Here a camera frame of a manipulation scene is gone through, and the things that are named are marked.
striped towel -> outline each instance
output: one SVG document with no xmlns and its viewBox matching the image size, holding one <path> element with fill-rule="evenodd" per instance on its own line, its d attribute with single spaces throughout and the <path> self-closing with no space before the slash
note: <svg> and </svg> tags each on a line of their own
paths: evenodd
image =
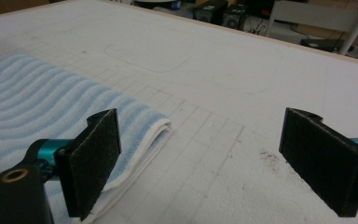
<svg viewBox="0 0 358 224">
<path fill-rule="evenodd" d="M 23 54 L 0 61 L 0 172 L 24 157 L 37 139 L 72 139 L 86 118 L 117 108 L 122 153 L 85 222 L 92 222 L 125 192 L 168 138 L 170 121 L 135 100 Z M 58 181 L 45 184 L 56 223 L 77 222 L 66 212 Z"/>
</svg>

